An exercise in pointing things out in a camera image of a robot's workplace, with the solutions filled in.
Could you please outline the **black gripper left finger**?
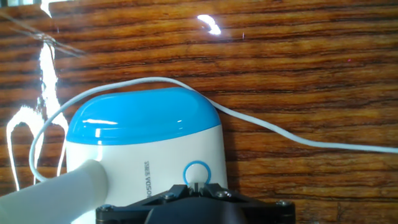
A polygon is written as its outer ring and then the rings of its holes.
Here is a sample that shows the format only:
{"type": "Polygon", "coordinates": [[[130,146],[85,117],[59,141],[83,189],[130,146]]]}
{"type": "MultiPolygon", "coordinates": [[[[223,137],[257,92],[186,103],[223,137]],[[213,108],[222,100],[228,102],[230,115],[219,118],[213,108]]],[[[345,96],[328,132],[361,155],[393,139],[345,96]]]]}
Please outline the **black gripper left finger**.
{"type": "Polygon", "coordinates": [[[155,209],[168,203],[191,197],[197,191],[197,183],[173,185],[169,190],[139,202],[117,207],[105,204],[96,209],[96,224],[117,223],[183,223],[171,212],[161,215],[155,209]]]}

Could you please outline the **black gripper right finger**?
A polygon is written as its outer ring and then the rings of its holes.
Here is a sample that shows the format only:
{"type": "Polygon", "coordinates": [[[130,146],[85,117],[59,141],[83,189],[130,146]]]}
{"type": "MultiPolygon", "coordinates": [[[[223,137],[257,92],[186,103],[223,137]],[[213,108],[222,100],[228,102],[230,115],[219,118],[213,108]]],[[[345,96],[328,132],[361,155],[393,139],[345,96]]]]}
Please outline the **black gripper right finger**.
{"type": "Polygon", "coordinates": [[[242,217],[246,223],[296,223],[295,204],[291,201],[262,202],[219,184],[196,183],[196,194],[224,202],[226,217],[233,221],[242,217]]]}

